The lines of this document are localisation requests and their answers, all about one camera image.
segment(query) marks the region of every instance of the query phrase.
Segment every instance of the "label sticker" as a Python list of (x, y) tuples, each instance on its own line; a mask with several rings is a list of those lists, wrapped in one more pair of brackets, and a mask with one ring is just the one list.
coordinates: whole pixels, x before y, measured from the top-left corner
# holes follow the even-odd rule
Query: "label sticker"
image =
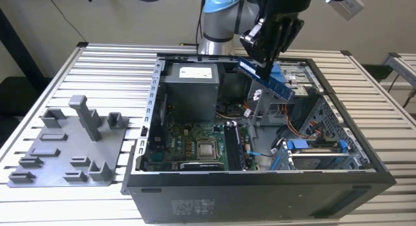
[(180, 78), (212, 78), (211, 68), (182, 67)]
[(294, 76), (292, 74), (286, 75), (288, 80), (296, 80), (296, 76)]
[(212, 215), (215, 199), (172, 200), (174, 215)]
[(250, 114), (251, 114), (251, 113), (252, 113), (252, 110), (246, 109), (244, 116), (246, 116), (246, 117), (250, 117)]

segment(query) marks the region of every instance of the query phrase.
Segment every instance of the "white wall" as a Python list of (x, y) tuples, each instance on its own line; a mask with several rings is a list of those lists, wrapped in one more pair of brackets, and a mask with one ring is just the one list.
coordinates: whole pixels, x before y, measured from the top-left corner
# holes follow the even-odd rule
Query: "white wall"
[[(416, 53), (416, 0), (363, 1), (366, 9), (347, 22), (323, 0), (312, 0), (292, 48), (350, 50), (366, 63), (380, 63), (387, 52)], [(194, 42), (200, 0), (55, 2), (90, 42)], [(80, 41), (78, 33), (50, 0), (0, 0), (0, 6), (40, 68), (54, 75)]]
[(24, 76), (24, 73), (0, 42), (0, 83), (10, 76)]

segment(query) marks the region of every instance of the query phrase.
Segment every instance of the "motherboard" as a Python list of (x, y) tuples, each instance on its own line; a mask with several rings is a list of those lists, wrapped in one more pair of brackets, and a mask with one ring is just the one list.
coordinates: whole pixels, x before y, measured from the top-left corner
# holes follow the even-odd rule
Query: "motherboard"
[[(250, 136), (246, 125), (238, 126), (243, 147), (250, 147)], [(215, 124), (171, 124), (168, 126), (167, 146), (163, 151), (151, 152), (150, 171), (180, 171), (184, 164), (210, 163), (230, 170), (228, 148), (224, 125)], [(247, 169), (255, 169), (255, 163)]]

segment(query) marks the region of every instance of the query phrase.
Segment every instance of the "blue ram stick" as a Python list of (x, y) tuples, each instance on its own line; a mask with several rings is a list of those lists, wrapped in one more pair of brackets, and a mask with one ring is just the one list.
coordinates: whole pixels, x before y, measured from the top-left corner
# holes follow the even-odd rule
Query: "blue ram stick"
[(246, 75), (268, 88), (283, 101), (290, 102), (292, 100), (295, 96), (294, 90), (274, 77), (270, 77), (268, 80), (263, 80), (256, 74), (255, 65), (244, 58), (239, 58), (239, 68)]

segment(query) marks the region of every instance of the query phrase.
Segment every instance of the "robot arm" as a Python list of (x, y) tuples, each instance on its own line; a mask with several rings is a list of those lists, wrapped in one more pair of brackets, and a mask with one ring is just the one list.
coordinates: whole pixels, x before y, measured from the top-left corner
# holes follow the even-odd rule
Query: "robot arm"
[(240, 42), (250, 57), (258, 62), (256, 74), (268, 79), (275, 59), (280, 52), (287, 51), (304, 25), (298, 15), (307, 10), (311, 0), (256, 1), (256, 25), (240, 36)]

